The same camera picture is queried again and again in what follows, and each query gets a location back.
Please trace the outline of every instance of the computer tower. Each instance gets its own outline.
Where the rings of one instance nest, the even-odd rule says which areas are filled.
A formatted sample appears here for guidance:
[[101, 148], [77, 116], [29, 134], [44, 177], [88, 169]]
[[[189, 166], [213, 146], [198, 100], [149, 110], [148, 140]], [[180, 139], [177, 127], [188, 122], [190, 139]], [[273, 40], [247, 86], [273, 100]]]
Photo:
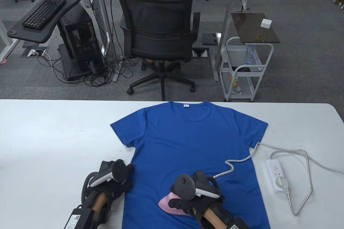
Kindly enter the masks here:
[[77, 4], [60, 21], [72, 62], [77, 62], [81, 72], [103, 71], [103, 58], [93, 22], [84, 7], [80, 3]]

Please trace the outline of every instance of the white label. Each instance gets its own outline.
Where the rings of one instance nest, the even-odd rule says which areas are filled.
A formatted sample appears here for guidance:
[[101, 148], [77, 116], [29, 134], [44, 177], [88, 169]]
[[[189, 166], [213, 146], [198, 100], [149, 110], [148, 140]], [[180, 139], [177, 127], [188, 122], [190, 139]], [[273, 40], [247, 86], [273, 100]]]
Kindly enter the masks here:
[[71, 215], [65, 229], [74, 229], [76, 223], [79, 221], [80, 215]]

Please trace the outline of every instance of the keyboard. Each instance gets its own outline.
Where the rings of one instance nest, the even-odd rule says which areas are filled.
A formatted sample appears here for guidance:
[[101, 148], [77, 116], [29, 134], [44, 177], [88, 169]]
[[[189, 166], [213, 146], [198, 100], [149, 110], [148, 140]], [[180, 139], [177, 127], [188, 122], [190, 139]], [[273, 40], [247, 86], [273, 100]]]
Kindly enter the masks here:
[[43, 0], [23, 19], [22, 25], [30, 29], [43, 28], [65, 3], [66, 0]]

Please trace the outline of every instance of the white cable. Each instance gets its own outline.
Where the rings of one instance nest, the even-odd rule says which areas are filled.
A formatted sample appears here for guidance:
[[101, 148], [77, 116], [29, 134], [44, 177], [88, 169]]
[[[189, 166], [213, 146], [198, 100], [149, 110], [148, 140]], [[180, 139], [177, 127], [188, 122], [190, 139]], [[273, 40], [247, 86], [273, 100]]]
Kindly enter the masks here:
[[231, 169], [228, 170], [228, 171], [225, 171], [225, 172], [222, 172], [222, 173], [219, 173], [219, 174], [215, 175], [214, 178], [217, 178], [217, 177], [220, 177], [220, 176], [223, 176], [225, 174], [229, 174], [229, 173], [233, 172], [234, 171], [234, 166], [230, 162], [244, 162], [244, 161], [250, 159], [253, 156], [254, 152], [257, 150], [258, 145], [263, 145], [263, 146], [266, 146], [266, 147], [269, 147], [269, 148], [277, 149], [276, 151], [271, 153], [270, 159], [272, 159], [272, 156], [277, 154], [277, 153], [292, 153], [292, 154], [302, 155], [302, 156], [306, 157], [306, 167], [307, 167], [308, 182], [309, 182], [309, 193], [307, 194], [306, 198], [302, 201], [300, 207], [298, 208], [298, 210], [296, 212], [295, 212], [295, 210], [293, 208], [293, 203], [291, 202], [288, 181], [286, 179], [281, 180], [282, 186], [284, 187], [285, 193], [286, 193], [286, 195], [288, 197], [288, 202], [289, 202], [290, 210], [291, 210], [291, 212], [293, 213], [294, 216], [297, 216], [300, 213], [301, 209], [306, 204], [307, 200], [310, 198], [310, 196], [311, 196], [311, 194], [313, 192], [313, 186], [312, 186], [312, 180], [311, 180], [311, 172], [310, 172], [310, 169], [309, 169], [309, 159], [311, 161], [313, 161], [315, 164], [317, 164], [318, 166], [320, 166], [321, 168], [323, 168], [323, 169], [326, 169], [328, 171], [332, 171], [332, 172], [335, 172], [335, 173], [344, 174], [343, 171], [327, 168], [327, 167], [319, 164], [317, 161], [315, 161], [314, 159], [309, 157], [307, 155], [307, 152], [304, 149], [302, 149], [302, 148], [286, 149], [286, 148], [274, 147], [274, 146], [271, 146], [271, 145], [268, 145], [268, 144], [265, 144], [265, 143], [257, 142], [257, 144], [254, 147], [252, 153], [248, 157], [246, 157], [244, 159], [241, 159], [241, 160], [234, 160], [234, 159], [226, 160], [225, 163], [227, 165], [229, 165], [231, 167]]
[[79, 82], [79, 81], [81, 81], [83, 78], [85, 78], [85, 76], [84, 76], [84, 77], [82, 77], [81, 79], [78, 79], [78, 80], [76, 80], [76, 81], [65, 81], [64, 79], [61, 79], [59, 76], [56, 75], [56, 73], [55, 73], [55, 71], [54, 71], [54, 68], [53, 68], [53, 64], [52, 64], [52, 62], [51, 62], [51, 57], [50, 57], [50, 55], [49, 55], [45, 50], [43, 51], [42, 56], [43, 56], [43, 54], [46, 54], [47, 56], [49, 56], [50, 68], [51, 68], [51, 70], [53, 71], [53, 73], [54, 73], [54, 75], [56, 76], [56, 78], [58, 78], [58, 79], [61, 80], [62, 82], [65, 82], [65, 83], [75, 83], [75, 82]]

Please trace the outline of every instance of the chair base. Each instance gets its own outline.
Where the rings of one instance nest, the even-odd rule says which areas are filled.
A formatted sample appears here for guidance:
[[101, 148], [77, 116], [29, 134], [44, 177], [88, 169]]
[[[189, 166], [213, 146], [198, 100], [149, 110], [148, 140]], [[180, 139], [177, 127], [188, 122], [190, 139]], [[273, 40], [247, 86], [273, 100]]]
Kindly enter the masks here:
[[183, 77], [177, 76], [175, 74], [172, 74], [171, 72], [176, 68], [180, 69], [180, 62], [179, 61], [174, 61], [170, 65], [168, 65], [165, 68], [165, 62], [164, 61], [159, 61], [159, 68], [154, 65], [154, 63], [148, 63], [145, 59], [142, 61], [142, 66], [141, 70], [146, 70], [146, 68], [150, 68], [154, 71], [153, 74], [150, 74], [142, 79], [139, 79], [138, 81], [131, 83], [128, 90], [127, 94], [132, 95], [134, 94], [134, 87], [141, 85], [145, 82], [152, 81], [154, 79], [159, 79], [160, 80], [160, 85], [161, 85], [161, 100], [165, 101], [165, 78], [173, 79], [177, 82], [184, 83], [187, 85], [190, 85], [190, 92], [195, 92], [195, 83], [189, 79], [185, 79]]

